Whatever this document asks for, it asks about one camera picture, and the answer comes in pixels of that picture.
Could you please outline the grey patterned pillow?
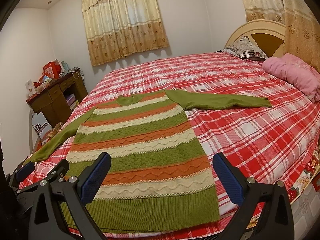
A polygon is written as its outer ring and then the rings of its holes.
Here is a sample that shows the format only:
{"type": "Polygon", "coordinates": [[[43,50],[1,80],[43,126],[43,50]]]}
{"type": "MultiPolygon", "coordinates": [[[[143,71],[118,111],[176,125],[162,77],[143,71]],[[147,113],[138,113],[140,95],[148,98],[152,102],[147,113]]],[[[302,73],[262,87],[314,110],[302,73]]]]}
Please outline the grey patterned pillow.
{"type": "Polygon", "coordinates": [[[241,59],[252,61],[265,61],[267,55],[259,47],[255,46],[247,37],[242,36],[228,45],[223,52],[229,53],[241,59]]]}

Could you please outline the white printed paper bag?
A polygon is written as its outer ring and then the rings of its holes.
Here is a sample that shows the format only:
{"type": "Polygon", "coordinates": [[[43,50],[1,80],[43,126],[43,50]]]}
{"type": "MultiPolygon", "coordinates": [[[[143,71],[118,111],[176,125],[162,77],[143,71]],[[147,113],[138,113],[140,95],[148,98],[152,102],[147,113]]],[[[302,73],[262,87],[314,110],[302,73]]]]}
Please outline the white printed paper bag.
{"type": "Polygon", "coordinates": [[[43,140],[46,134],[52,129],[52,126],[42,112],[33,115],[31,124],[41,140],[43,140]]]}

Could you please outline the cream wooden headboard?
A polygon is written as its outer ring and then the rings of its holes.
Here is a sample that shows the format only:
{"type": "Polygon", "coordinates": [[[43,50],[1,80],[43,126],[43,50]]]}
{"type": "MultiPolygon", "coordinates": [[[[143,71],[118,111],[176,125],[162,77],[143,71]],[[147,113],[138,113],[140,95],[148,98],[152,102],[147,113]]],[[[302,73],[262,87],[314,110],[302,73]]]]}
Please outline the cream wooden headboard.
{"type": "Polygon", "coordinates": [[[245,36],[255,46],[263,50],[268,57],[282,57],[284,54],[285,31],[284,24],[272,20],[249,21],[232,33],[225,47],[245,36]]]}

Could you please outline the beige floral window curtain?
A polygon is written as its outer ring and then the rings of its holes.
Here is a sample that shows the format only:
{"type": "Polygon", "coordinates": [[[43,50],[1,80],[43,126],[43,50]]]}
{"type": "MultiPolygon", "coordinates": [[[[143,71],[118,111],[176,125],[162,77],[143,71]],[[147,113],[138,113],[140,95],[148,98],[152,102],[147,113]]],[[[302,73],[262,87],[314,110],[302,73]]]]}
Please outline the beige floral window curtain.
{"type": "Polygon", "coordinates": [[[81,10],[93,67],[169,46],[157,0],[81,0],[81,10]]]}

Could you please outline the red white plaid bedsheet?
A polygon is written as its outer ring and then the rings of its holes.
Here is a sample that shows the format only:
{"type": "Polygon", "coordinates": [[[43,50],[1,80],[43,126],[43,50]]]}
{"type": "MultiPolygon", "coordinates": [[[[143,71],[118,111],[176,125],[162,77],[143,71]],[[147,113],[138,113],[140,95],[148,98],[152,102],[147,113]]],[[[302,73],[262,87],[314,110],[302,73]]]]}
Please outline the red white plaid bedsheet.
{"type": "MultiPolygon", "coordinates": [[[[223,153],[246,176],[261,183],[282,180],[290,188],[311,160],[319,139],[319,103],[295,86],[265,72],[261,63],[223,52],[156,60],[107,74],[76,107],[66,126],[94,106],[118,97],[159,90],[191,93],[236,94],[267,98],[270,107],[186,111],[191,126],[212,166],[213,156],[223,153]]],[[[21,184],[43,179],[73,143],[68,138],[21,184]]],[[[213,171],[220,218],[191,228],[145,233],[108,233],[112,239],[184,239],[209,236],[223,230],[235,205],[213,171]]]]}

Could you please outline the white greeting card box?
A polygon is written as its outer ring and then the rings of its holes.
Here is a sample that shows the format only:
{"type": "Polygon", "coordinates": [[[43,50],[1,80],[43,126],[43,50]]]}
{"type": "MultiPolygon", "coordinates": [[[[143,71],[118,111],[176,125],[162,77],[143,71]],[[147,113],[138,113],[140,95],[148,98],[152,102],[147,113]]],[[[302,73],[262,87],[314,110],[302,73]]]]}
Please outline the white greeting card box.
{"type": "Polygon", "coordinates": [[[37,94],[36,88],[34,86],[33,81],[29,80],[25,83],[25,87],[28,92],[28,96],[31,98],[33,95],[37,94]]]}

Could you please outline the stacked books in desk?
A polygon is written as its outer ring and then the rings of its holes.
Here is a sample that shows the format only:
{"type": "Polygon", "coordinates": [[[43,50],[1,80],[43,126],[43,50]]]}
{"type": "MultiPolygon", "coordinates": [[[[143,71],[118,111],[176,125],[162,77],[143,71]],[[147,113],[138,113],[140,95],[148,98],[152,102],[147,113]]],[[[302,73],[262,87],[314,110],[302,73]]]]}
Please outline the stacked books in desk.
{"type": "Polygon", "coordinates": [[[70,107],[71,111],[74,111],[75,108],[78,106],[79,102],[76,100],[75,95],[71,94],[70,96],[67,97],[67,104],[70,107]]]}

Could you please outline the brown wooden desk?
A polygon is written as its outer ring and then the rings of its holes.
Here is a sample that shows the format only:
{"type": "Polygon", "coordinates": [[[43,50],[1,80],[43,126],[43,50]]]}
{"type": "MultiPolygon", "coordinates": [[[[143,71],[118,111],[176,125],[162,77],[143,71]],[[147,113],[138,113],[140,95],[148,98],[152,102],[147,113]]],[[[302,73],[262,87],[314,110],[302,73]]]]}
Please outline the brown wooden desk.
{"type": "Polygon", "coordinates": [[[59,122],[65,123],[71,116],[72,110],[67,97],[72,94],[78,102],[88,95],[80,68],[54,79],[49,87],[28,98],[26,102],[34,113],[43,113],[49,124],[55,127],[59,122]]]}

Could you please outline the pink folded blanket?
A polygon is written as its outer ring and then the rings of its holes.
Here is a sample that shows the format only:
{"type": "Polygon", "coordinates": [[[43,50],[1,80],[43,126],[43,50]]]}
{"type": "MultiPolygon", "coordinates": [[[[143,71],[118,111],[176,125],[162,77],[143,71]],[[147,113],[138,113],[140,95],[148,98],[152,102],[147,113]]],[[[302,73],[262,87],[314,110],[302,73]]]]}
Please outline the pink folded blanket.
{"type": "Polygon", "coordinates": [[[281,58],[269,57],[263,62],[262,68],[295,86],[311,102],[319,101],[319,72],[297,56],[286,53],[281,58]]]}

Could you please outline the red gift box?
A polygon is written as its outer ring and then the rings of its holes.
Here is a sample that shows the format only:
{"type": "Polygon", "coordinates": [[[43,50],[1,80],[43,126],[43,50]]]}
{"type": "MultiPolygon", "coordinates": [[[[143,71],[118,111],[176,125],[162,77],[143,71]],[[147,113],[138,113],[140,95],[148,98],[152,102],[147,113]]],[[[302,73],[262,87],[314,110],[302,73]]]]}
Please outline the red gift box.
{"type": "Polygon", "coordinates": [[[61,66],[59,63],[55,61],[48,62],[45,66],[43,66],[43,73],[45,76],[51,79],[59,79],[61,73],[61,66]]]}

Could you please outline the beige floral side curtain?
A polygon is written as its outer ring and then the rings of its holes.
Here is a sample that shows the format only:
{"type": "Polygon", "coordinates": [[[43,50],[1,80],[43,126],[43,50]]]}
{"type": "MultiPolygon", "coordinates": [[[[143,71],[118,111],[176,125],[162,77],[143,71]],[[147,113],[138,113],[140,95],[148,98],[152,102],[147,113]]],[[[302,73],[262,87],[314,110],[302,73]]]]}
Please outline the beige floral side curtain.
{"type": "Polygon", "coordinates": [[[319,23],[303,0],[242,0],[246,20],[272,20],[285,25],[284,53],[319,71],[319,23]]]}

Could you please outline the patterned red green bed skirt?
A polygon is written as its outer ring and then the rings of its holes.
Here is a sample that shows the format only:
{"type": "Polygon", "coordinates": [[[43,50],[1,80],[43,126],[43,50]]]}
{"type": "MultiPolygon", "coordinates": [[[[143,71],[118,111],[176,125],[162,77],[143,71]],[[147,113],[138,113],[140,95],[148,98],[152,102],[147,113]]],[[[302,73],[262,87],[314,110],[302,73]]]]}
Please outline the patterned red green bed skirt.
{"type": "Polygon", "coordinates": [[[319,152],[315,150],[301,175],[288,189],[295,239],[303,239],[319,218],[319,152]]]}

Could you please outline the brown floral cloth bundle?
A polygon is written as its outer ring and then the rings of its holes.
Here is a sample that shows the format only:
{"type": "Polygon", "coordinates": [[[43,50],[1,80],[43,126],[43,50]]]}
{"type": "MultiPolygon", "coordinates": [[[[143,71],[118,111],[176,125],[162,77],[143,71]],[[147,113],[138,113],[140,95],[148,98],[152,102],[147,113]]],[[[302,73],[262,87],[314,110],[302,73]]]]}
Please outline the brown floral cloth bundle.
{"type": "Polygon", "coordinates": [[[58,133],[62,126],[63,126],[62,122],[59,122],[58,124],[56,124],[55,127],[53,128],[53,133],[58,133]]]}

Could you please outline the green orange striped knit sweater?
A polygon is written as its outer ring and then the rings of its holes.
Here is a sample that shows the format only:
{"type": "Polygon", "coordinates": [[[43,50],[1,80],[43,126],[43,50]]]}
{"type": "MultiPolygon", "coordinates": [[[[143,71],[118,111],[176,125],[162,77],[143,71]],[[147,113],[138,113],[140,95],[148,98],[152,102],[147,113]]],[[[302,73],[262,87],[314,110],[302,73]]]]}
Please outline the green orange striped knit sweater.
{"type": "Polygon", "coordinates": [[[94,106],[29,161],[47,160],[68,138],[67,176],[106,152],[111,167],[88,211],[108,233],[175,231],[220,218],[213,169],[186,111],[270,107],[267,98],[159,90],[94,106]]]}

